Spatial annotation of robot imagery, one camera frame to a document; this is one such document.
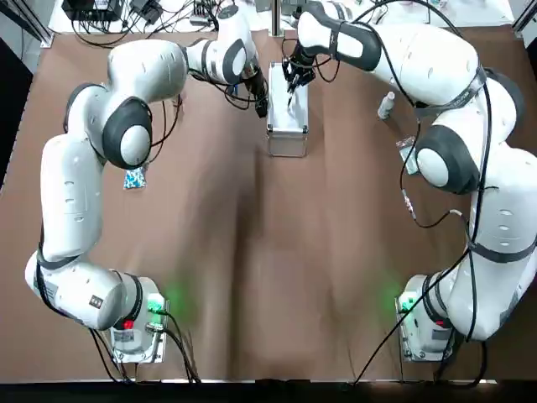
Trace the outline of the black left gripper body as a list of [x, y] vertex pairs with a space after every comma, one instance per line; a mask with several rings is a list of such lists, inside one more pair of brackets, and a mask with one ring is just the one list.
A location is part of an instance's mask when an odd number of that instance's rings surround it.
[[256, 73], [247, 79], [248, 91], [254, 96], [255, 102], [266, 102], [268, 90], [263, 73]]

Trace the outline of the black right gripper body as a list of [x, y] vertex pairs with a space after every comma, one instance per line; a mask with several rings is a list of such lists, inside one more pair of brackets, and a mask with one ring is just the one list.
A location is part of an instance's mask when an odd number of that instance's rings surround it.
[[295, 83], [296, 77], [313, 77], [315, 79], [315, 72], [312, 70], [311, 65], [301, 67], [296, 63], [292, 63], [290, 59], [286, 58], [283, 59], [283, 72], [287, 83]]

